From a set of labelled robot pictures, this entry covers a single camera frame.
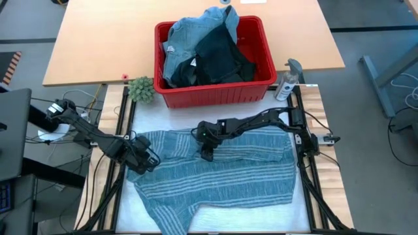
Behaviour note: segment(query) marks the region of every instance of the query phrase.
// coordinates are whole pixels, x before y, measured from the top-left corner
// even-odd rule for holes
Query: red object
[[[162,22],[155,27],[154,88],[164,96],[167,107],[187,108],[259,101],[269,85],[276,81],[276,69],[261,19],[256,16],[242,16],[236,29],[237,46],[248,60],[256,64],[254,81],[170,88],[163,78],[165,53],[162,43],[167,41],[169,29],[174,23]]]

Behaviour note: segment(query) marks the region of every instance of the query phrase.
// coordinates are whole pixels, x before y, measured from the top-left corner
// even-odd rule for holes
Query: bottle label
[[[281,89],[280,89],[276,99],[278,99],[279,101],[284,101],[285,99],[287,99],[289,94],[292,92],[294,86],[295,86],[295,84],[290,84],[290,83],[284,82],[283,85],[281,86]]]

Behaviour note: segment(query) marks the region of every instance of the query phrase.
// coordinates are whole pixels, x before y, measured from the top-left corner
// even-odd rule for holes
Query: desk leg
[[[62,185],[82,189],[85,182],[85,177],[79,176],[66,170],[42,164],[40,162],[27,159],[24,157],[22,163],[22,175],[34,174],[36,177],[59,183]]]
[[[388,118],[394,117],[395,112],[385,86],[393,79],[397,78],[407,68],[418,62],[418,44],[411,48],[398,61],[393,63],[389,68],[386,69],[386,71],[381,74],[378,74],[369,56],[363,56],[360,61],[362,61],[366,67],[368,77],[373,82],[374,90],[378,94],[380,103],[386,113],[386,116]]]

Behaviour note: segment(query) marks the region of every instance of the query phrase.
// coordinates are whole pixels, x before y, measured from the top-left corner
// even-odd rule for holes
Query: spray bottle
[[[290,71],[283,74],[279,86],[274,92],[274,97],[278,101],[285,101],[299,81],[299,77],[303,76],[302,65],[296,59],[288,59],[285,65],[290,67]]]

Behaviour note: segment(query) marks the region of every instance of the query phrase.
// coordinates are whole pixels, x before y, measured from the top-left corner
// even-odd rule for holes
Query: white cloth surface
[[[167,108],[163,97],[155,94],[151,104],[137,104],[132,130],[139,133],[158,130],[180,130],[197,127],[200,121],[215,123],[224,118],[247,118],[267,108],[286,107],[286,101],[277,101],[273,91],[267,91],[263,100],[243,104],[225,104],[196,108]],[[280,115],[289,122],[287,113]],[[307,232],[308,214],[300,172],[291,204],[260,208],[219,208],[201,206],[190,225],[190,232]],[[124,180],[116,232],[160,232],[145,210],[133,183]]]

